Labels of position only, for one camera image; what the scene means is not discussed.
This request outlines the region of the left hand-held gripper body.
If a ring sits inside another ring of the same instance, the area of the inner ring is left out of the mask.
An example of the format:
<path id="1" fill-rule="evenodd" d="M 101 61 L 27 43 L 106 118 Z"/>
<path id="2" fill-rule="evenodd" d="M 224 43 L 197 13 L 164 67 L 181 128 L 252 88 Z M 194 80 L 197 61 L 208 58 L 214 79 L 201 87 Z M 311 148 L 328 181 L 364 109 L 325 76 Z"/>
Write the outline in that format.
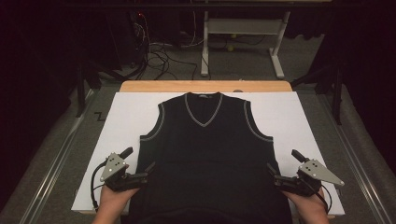
<path id="1" fill-rule="evenodd" d="M 127 163 L 120 154 L 111 153 L 106 161 L 106 166 L 100 181 L 116 192 L 128 189 L 139 189 L 148 183 L 148 174 L 128 174 Z"/>

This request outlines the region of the metal floor rail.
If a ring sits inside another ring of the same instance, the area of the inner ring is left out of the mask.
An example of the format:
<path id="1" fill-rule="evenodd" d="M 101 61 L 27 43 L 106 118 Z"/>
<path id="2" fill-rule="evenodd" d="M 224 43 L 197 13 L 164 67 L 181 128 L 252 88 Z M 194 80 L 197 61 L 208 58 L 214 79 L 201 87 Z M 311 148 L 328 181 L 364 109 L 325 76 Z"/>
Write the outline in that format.
<path id="1" fill-rule="evenodd" d="M 33 199 L 30 201 L 27 209 L 25 210 L 19 224 L 36 224 L 60 176 L 60 173 L 64 168 L 65 162 L 68 159 L 68 156 L 71 152 L 71 146 L 74 144 L 78 129 L 82 121 L 85 119 L 87 108 L 92 104 L 92 100 L 95 96 L 96 93 L 93 90 L 89 90 L 87 94 L 83 96 L 85 107 L 81 112 L 78 112 L 78 116 L 75 118 L 75 121 L 73 122 L 72 127 L 64 139 L 57 155 L 51 161 L 48 171 L 38 186 L 38 189 L 35 192 Z"/>
<path id="2" fill-rule="evenodd" d="M 329 98 L 319 96 L 340 142 L 340 154 L 352 173 L 342 190 L 346 217 L 355 224 L 396 224 L 396 176 L 366 132 L 348 96 L 341 102 L 340 119 L 332 114 Z"/>

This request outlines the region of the white paper sheet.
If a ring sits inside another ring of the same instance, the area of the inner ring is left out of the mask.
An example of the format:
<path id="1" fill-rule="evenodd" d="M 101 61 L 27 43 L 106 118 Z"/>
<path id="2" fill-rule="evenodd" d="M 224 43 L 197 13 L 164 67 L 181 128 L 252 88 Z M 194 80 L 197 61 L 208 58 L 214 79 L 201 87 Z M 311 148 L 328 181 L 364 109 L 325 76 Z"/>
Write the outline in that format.
<path id="1" fill-rule="evenodd" d="M 323 161 L 318 144 L 296 92 L 232 92 L 232 97 L 251 102 L 251 112 L 259 130 L 274 138 L 280 173 L 294 176 L 300 163 L 291 156 L 296 149 L 309 159 Z M 71 209 L 82 214 L 94 213 L 90 184 L 98 186 L 100 178 L 92 172 L 110 153 L 132 147 L 125 161 L 134 173 L 139 152 L 139 136 L 155 126 L 158 104 L 176 97 L 175 92 L 118 92 L 112 102 L 104 128 L 82 179 Z"/>

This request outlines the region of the black knit vest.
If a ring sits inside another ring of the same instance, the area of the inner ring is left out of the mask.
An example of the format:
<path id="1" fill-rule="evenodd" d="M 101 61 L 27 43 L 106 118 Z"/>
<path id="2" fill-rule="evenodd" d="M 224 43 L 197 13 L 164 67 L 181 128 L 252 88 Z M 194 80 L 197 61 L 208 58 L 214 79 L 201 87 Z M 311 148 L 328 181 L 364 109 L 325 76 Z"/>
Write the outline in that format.
<path id="1" fill-rule="evenodd" d="M 136 168 L 153 171 L 122 224 L 292 224 L 267 170 L 277 166 L 274 140 L 257 128 L 249 101 L 189 92 L 159 111 Z"/>

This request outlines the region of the person's right hand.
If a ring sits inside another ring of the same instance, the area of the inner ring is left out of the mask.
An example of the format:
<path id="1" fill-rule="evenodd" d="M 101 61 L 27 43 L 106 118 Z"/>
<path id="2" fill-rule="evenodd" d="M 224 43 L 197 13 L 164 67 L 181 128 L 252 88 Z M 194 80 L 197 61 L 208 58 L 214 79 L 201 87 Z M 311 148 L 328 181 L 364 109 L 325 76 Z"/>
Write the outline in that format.
<path id="1" fill-rule="evenodd" d="M 318 196 L 304 197 L 284 190 L 282 190 L 282 193 L 295 204 L 302 217 L 326 214 L 325 203 Z"/>

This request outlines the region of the person's left hand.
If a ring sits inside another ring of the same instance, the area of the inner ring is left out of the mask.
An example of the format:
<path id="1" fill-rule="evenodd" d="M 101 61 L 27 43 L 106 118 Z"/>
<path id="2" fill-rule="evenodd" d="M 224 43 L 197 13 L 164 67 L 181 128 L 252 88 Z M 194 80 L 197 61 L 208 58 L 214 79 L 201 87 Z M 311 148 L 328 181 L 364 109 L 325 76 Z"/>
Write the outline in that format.
<path id="1" fill-rule="evenodd" d="M 118 217 L 124 210 L 129 200 L 138 192 L 138 189 L 128 189 L 116 192 L 108 186 L 103 186 L 100 195 L 98 215 L 105 217 Z"/>

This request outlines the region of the white metal desk frame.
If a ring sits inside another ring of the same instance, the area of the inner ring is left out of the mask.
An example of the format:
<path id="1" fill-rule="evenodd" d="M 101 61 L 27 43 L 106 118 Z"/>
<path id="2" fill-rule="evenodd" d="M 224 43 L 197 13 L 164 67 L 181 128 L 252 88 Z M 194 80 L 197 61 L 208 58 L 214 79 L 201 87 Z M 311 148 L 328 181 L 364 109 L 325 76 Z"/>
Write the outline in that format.
<path id="1" fill-rule="evenodd" d="M 278 58 L 286 28 L 289 22 L 290 12 L 284 13 L 282 19 L 248 20 L 248 19 L 210 19 L 208 12 L 204 16 L 204 39 L 202 50 L 201 75 L 209 75 L 209 35 L 273 35 L 276 37 L 276 44 L 268 49 L 272 60 L 272 65 L 278 79 L 284 79 L 285 75 Z"/>

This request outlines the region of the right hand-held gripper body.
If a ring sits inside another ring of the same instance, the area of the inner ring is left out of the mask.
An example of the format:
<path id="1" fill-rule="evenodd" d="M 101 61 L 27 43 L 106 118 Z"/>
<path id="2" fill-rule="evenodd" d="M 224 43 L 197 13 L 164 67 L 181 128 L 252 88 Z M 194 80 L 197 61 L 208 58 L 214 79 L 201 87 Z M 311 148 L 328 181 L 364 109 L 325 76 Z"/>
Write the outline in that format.
<path id="1" fill-rule="evenodd" d="M 297 176 L 273 173 L 274 184 L 280 190 L 310 197 L 319 192 L 322 182 L 344 186 L 345 182 L 317 160 L 308 160 L 298 167 Z"/>

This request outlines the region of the black metal stand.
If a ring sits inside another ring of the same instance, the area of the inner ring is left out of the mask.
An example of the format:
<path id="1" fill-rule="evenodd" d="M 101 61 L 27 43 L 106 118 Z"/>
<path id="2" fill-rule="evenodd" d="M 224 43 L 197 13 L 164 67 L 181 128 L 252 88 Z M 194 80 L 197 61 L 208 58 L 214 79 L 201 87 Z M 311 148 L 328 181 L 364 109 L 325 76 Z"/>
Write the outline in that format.
<path id="1" fill-rule="evenodd" d="M 127 77 L 105 67 L 104 65 L 91 60 L 84 59 L 78 63 L 77 67 L 77 94 L 78 94 L 78 112 L 77 118 L 80 118 L 86 108 L 86 94 L 85 94 L 85 83 L 90 83 L 89 79 L 95 79 L 96 89 L 100 89 L 101 85 L 98 83 L 98 73 L 104 72 L 105 74 L 115 78 L 117 81 L 123 82 L 127 80 Z"/>
<path id="2" fill-rule="evenodd" d="M 343 74 L 340 64 L 326 64 L 316 71 L 308 72 L 306 75 L 293 80 L 290 85 L 295 88 L 303 83 L 315 83 L 315 92 L 317 94 L 326 94 L 329 91 L 332 93 L 332 117 L 336 123 L 340 125 L 340 109 L 342 103 L 343 84 Z"/>

